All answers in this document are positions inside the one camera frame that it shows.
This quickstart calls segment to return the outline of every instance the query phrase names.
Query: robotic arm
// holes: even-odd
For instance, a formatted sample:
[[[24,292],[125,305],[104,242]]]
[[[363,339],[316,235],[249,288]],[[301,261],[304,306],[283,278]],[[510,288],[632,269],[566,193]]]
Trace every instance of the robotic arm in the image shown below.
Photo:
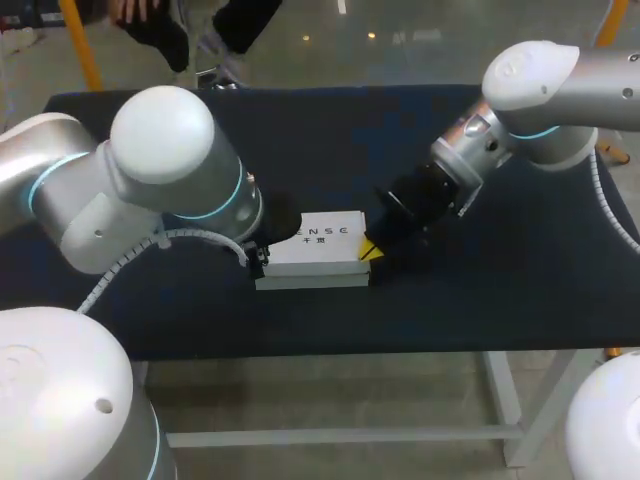
[[[74,268],[100,274],[152,237],[162,213],[250,240],[259,270],[261,249],[301,221],[282,199],[269,208],[207,106],[180,88],[132,97],[100,145],[62,114],[0,137],[0,235],[35,218]]]
[[[431,147],[430,157],[378,194],[383,218],[360,257],[382,256],[446,213],[464,213],[484,180],[515,151],[558,171],[587,158],[597,128],[640,130],[640,53],[546,41],[508,48],[489,65],[484,98]]]

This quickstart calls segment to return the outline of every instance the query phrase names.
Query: white cable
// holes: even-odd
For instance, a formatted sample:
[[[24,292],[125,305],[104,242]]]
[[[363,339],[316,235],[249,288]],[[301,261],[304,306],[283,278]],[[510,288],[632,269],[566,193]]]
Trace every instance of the white cable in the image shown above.
[[[208,232],[206,230],[196,230],[193,228],[180,228],[177,230],[167,230],[157,235],[154,235],[151,238],[147,238],[143,240],[138,245],[136,245],[131,250],[129,250],[127,253],[125,253],[120,258],[120,260],[114,263],[113,266],[109,269],[109,271],[102,276],[102,278],[100,279],[98,284],[94,287],[94,289],[91,290],[91,293],[89,293],[85,301],[82,302],[82,305],[80,305],[80,308],[78,308],[78,312],[82,314],[86,314],[91,309],[91,307],[93,307],[93,305],[98,301],[100,296],[102,296],[102,294],[104,293],[106,288],[109,286],[113,278],[118,273],[120,273],[122,268],[124,268],[125,265],[132,262],[134,259],[136,259],[147,248],[156,244],[161,245],[163,242],[166,243],[166,241],[168,241],[171,238],[178,238],[178,237],[201,238],[207,242],[214,243],[216,245],[229,247],[231,250],[233,250],[236,253],[236,255],[238,255],[238,261],[240,262],[240,265],[242,267],[246,267],[247,263],[249,262],[249,258],[247,257],[247,254],[245,253],[245,251],[242,249],[240,245],[238,245],[236,242],[234,242],[230,238],[225,237],[224,235],[220,235],[219,233]]]
[[[605,216],[609,220],[609,223],[616,232],[622,237],[627,245],[629,245],[634,252],[640,254],[640,245],[629,235],[629,233],[624,229],[620,222],[614,215],[611,207],[609,207],[609,202],[607,202],[607,198],[604,196],[604,191],[602,190],[602,184],[600,183],[600,174],[598,173],[598,161],[596,159],[596,151],[593,150],[589,154],[589,163],[591,164],[591,178],[593,179],[593,186],[596,190],[596,197],[598,198],[598,203],[600,203],[600,207],[604,212]]]
[[[598,37],[600,36],[600,32],[602,32],[604,24],[607,21],[607,18],[609,18],[609,14],[611,13],[611,9],[613,8],[613,2],[614,1],[615,0],[609,0],[609,6],[607,7],[606,12],[604,12],[604,17],[602,17],[602,20],[600,20],[600,25],[598,25],[598,28],[596,29],[596,33],[593,36],[593,39],[591,39],[591,46],[592,47],[596,46],[596,42],[598,41]]]

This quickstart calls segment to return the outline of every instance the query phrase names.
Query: black pants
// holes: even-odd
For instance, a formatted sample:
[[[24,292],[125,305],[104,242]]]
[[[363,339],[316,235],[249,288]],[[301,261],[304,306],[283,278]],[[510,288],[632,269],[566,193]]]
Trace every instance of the black pants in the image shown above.
[[[281,4],[282,0],[229,0],[214,15],[213,27],[230,51],[247,53]]]
[[[140,20],[136,11],[131,23],[120,21],[118,25],[138,43],[156,47],[171,69],[181,72],[189,65],[189,38],[169,15],[169,1],[163,0],[154,9],[149,0],[146,22]],[[281,4],[282,0],[229,0],[214,15],[213,27],[229,51],[244,54]]]

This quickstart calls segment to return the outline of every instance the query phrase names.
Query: concrete floor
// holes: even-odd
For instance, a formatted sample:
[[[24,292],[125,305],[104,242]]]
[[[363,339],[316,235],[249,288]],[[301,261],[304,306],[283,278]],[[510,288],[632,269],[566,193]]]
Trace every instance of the concrete floor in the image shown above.
[[[192,1],[195,24],[215,3]],[[606,0],[288,0],[247,55],[257,87],[478,83],[503,48],[526,39],[588,45]],[[627,15],[618,43],[640,46],[640,7]],[[105,88],[137,89],[174,81],[153,49],[97,23],[87,28]],[[375,33],[375,38],[368,33]],[[85,89],[64,29],[7,59],[14,125],[39,113],[56,93]],[[626,135],[635,159],[640,142]],[[614,176],[640,220],[640,163]],[[553,352],[511,354],[527,398]],[[149,392],[171,432],[313,426],[473,425],[494,420],[475,354],[161,362]],[[181,478],[568,480],[562,425],[525,470],[506,470],[494,442],[228,448],[176,452]]]

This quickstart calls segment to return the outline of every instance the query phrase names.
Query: white box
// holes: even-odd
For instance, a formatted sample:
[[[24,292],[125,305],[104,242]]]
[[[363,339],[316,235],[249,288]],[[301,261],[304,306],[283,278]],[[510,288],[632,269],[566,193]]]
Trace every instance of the white box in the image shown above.
[[[365,228],[362,212],[303,213],[298,234],[269,247],[265,278],[256,281],[265,288],[258,289],[366,285],[369,263],[358,257]]]

